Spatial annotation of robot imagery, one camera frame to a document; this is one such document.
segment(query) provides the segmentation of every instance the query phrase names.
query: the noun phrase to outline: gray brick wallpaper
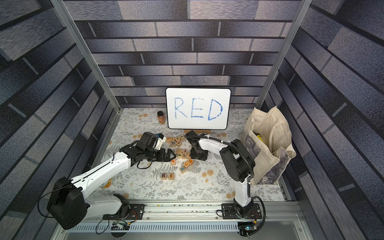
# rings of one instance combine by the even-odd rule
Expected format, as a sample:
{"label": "gray brick wallpaper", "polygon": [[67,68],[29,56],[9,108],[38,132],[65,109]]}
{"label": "gray brick wallpaper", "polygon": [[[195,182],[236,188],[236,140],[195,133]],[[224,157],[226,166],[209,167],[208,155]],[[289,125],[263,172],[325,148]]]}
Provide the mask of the gray brick wallpaper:
{"label": "gray brick wallpaper", "polygon": [[384,236],[383,10],[313,0],[263,106],[290,125],[286,173],[315,239]]}
{"label": "gray brick wallpaper", "polygon": [[0,82],[1,239],[49,240],[37,201],[90,169],[116,112],[49,0],[0,3]]}
{"label": "gray brick wallpaper", "polygon": [[[167,87],[227,86],[234,96],[231,107],[252,108],[300,1],[71,0],[65,5],[122,107],[158,107],[152,96],[164,97]],[[252,97],[238,101],[237,96]]]}

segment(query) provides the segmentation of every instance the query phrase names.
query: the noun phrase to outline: metal frame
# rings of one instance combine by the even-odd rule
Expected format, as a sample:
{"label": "metal frame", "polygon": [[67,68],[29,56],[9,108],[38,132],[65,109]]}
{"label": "metal frame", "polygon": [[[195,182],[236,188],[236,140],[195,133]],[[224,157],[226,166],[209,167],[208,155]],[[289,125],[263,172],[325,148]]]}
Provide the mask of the metal frame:
{"label": "metal frame", "polygon": [[287,188],[287,185],[285,184],[285,180],[283,178],[283,175],[280,176],[278,183],[279,183],[279,185],[281,185],[281,187],[283,189],[283,194],[285,195],[286,199],[288,201],[292,201],[292,197],[288,192],[288,188]]}
{"label": "metal frame", "polygon": [[115,132],[115,129],[116,129],[118,123],[119,123],[121,114],[122,114],[121,112],[117,112],[116,115],[115,115],[115,117],[113,118],[112,123],[111,123],[111,126],[109,127],[109,130],[108,130],[108,132],[107,132],[107,135],[105,136],[104,141],[103,141],[103,143],[101,144],[100,150],[99,150],[99,152],[97,153],[95,160],[93,161],[93,164],[92,164],[91,169],[94,168],[94,167],[96,167],[97,165],[99,165],[100,162],[101,162],[101,160],[103,159],[105,150],[107,150],[109,141],[111,140],[112,135],[113,135],[113,133]]}
{"label": "metal frame", "polygon": [[[229,222],[246,222],[248,219],[221,219],[216,210],[221,209],[223,203],[233,201],[188,201],[188,200],[130,200],[130,204],[145,204],[142,220],[137,220],[140,225],[161,225],[162,223],[212,223],[224,224]],[[293,221],[300,240],[312,240],[303,213],[298,202],[264,202],[266,221]],[[89,218],[81,222],[83,226],[93,226],[100,222],[102,216]],[[58,225],[52,235],[52,240],[62,240],[71,229],[64,230]]]}
{"label": "metal frame", "polygon": [[301,1],[301,4],[300,4],[299,9],[296,13],[296,16],[292,21],[291,29],[289,30],[287,36],[284,39],[283,46],[281,47],[281,49],[277,55],[277,58],[275,60],[275,63],[273,64],[271,71],[268,74],[268,77],[265,81],[263,89],[262,89],[259,97],[257,98],[257,102],[255,104],[255,107],[257,109],[260,109],[262,107],[264,100],[265,100],[265,97],[269,92],[269,88],[271,87],[274,79],[277,76],[280,65],[283,62],[284,57],[287,54],[288,49],[291,46],[291,43],[292,43],[292,41],[293,41],[293,39],[297,33],[297,30],[299,30],[299,27],[300,27],[300,25],[304,19],[304,16],[307,13],[308,8],[310,7],[311,3],[312,3],[312,0],[302,0]]}
{"label": "metal frame", "polygon": [[[71,229],[70,233],[95,233],[96,228],[101,232],[112,225],[112,222],[88,222],[79,223]],[[111,232],[236,232],[237,222],[135,222],[131,225],[129,230],[116,227],[113,230],[107,229]]]}
{"label": "metal frame", "polygon": [[105,80],[103,73],[101,72],[99,66],[97,65],[96,60],[93,58],[93,55],[91,54],[90,49],[85,43],[83,36],[81,35],[79,29],[74,23],[67,7],[65,7],[64,2],[62,0],[51,0],[51,3],[53,4],[53,7],[55,8],[57,14],[63,21],[64,25],[66,26],[68,32],[71,34],[74,42],[76,43],[83,57],[87,61],[97,81],[100,83],[101,88],[104,90],[106,97],[111,102],[115,111],[119,112],[121,107],[118,101],[116,100],[116,97],[112,93],[107,81]]}

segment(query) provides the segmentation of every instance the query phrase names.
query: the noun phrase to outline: spice jar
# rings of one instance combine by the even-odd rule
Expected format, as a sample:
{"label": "spice jar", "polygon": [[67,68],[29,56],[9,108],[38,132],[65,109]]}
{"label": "spice jar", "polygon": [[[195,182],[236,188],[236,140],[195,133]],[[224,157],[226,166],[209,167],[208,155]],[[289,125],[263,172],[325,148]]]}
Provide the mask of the spice jar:
{"label": "spice jar", "polygon": [[162,111],[157,112],[157,119],[159,120],[159,123],[165,124],[166,122],[166,117]]}

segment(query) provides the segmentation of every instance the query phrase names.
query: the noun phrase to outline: table surface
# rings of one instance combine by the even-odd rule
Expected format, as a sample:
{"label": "table surface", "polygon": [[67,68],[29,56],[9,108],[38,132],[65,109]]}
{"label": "table surface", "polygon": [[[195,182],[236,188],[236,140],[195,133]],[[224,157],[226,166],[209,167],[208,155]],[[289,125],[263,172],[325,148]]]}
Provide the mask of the table surface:
{"label": "table surface", "polygon": [[[144,132],[162,133],[167,137],[184,134],[181,129],[169,129],[167,122],[160,124],[157,112],[166,109],[125,108],[120,121],[113,133],[111,141],[104,154],[102,162],[108,160],[122,146],[140,139]],[[212,130],[211,136],[222,140],[232,141],[238,138],[244,130],[245,123],[252,109],[230,109],[228,127],[226,130]],[[164,143],[163,148],[175,149]],[[190,149],[187,140],[180,148]],[[127,199],[157,199],[157,200],[230,200],[234,198],[234,181],[228,175],[221,157],[208,153],[208,159],[203,162],[195,160],[186,173],[181,174],[179,168],[183,160],[177,160],[176,166],[169,162],[153,162],[148,169],[138,169],[133,166],[115,175],[108,188],[99,188],[90,197],[104,197],[119,193]],[[149,164],[140,163],[140,167]],[[175,180],[161,180],[161,173],[175,173]],[[253,185],[251,195],[258,195],[264,201],[284,201],[278,185]]]}

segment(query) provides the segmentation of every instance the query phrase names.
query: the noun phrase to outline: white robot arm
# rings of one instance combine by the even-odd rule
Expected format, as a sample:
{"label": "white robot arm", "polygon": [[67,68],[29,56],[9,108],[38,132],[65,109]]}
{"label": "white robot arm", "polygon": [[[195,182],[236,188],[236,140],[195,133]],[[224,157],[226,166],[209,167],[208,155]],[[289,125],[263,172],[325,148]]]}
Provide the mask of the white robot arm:
{"label": "white robot arm", "polygon": [[[209,135],[196,135],[190,131],[185,136],[192,145],[191,158],[205,161],[208,151],[221,155],[228,174],[235,180],[235,213],[239,217],[248,216],[253,206],[249,180],[253,177],[255,162],[240,140],[223,142]],[[169,162],[176,156],[168,149],[161,149],[165,137],[162,134],[146,132],[139,141],[128,144],[112,158],[97,167],[70,180],[59,179],[54,186],[47,210],[64,229],[76,226],[81,220],[99,215],[122,219],[129,214],[129,202],[120,194],[105,198],[91,199],[89,195],[102,183],[132,167],[142,160]]]}

